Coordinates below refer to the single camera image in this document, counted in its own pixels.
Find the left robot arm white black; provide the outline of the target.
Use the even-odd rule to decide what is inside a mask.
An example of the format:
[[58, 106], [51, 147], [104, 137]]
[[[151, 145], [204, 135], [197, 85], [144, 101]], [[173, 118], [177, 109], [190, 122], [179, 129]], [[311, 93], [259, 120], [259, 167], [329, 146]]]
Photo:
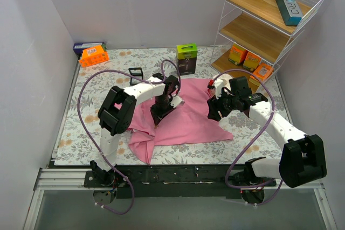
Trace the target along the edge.
[[150, 108], [154, 125], [158, 125], [183, 99], [177, 94], [180, 80], [171, 75], [166, 79], [160, 73], [153, 74], [148, 83], [139, 83], [126, 88], [112, 87], [98, 112], [101, 127], [101, 156], [116, 164], [116, 152], [120, 134], [125, 132], [133, 119], [135, 108], [141, 103], [155, 99]]

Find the pink garment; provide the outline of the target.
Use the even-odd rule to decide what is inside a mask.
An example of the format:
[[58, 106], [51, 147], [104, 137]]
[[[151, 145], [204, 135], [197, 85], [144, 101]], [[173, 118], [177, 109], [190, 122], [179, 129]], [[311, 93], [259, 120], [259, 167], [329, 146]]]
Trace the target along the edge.
[[133, 131], [129, 148], [140, 161], [149, 164], [156, 146], [233, 140], [232, 133], [221, 128], [217, 121], [208, 119], [208, 83], [208, 79], [183, 79], [179, 96], [184, 105], [168, 114], [157, 129], [150, 114], [154, 99], [135, 108], [129, 126]]

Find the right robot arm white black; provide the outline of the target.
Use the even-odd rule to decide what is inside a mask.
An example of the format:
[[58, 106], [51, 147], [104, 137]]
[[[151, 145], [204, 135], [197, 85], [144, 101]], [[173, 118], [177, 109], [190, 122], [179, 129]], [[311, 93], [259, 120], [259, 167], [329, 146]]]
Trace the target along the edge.
[[232, 111], [240, 111], [258, 123], [282, 151], [279, 159], [259, 157], [247, 161], [243, 171], [233, 176], [235, 180], [256, 187], [267, 179], [280, 179], [294, 188], [327, 175], [321, 137], [307, 135], [290, 124], [274, 111], [272, 101], [252, 92], [246, 77], [210, 80], [208, 90], [209, 119], [220, 121]]

